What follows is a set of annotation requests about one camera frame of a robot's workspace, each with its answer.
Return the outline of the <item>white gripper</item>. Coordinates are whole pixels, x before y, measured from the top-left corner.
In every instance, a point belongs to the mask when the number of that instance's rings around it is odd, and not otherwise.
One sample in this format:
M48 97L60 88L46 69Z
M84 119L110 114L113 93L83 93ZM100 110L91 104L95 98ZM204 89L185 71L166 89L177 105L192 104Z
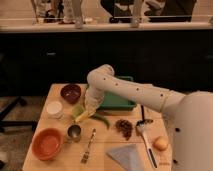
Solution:
M102 103L102 91L89 87L85 93L85 108L88 111L97 110Z

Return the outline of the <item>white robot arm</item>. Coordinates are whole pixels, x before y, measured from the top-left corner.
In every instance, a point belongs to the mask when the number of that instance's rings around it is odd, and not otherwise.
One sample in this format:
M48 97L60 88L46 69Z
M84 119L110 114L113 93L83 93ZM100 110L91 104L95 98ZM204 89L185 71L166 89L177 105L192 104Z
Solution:
M134 101L164 115L174 116L172 171L213 171L213 93L189 94L125 81L104 64L87 75L85 106L93 114L106 92Z

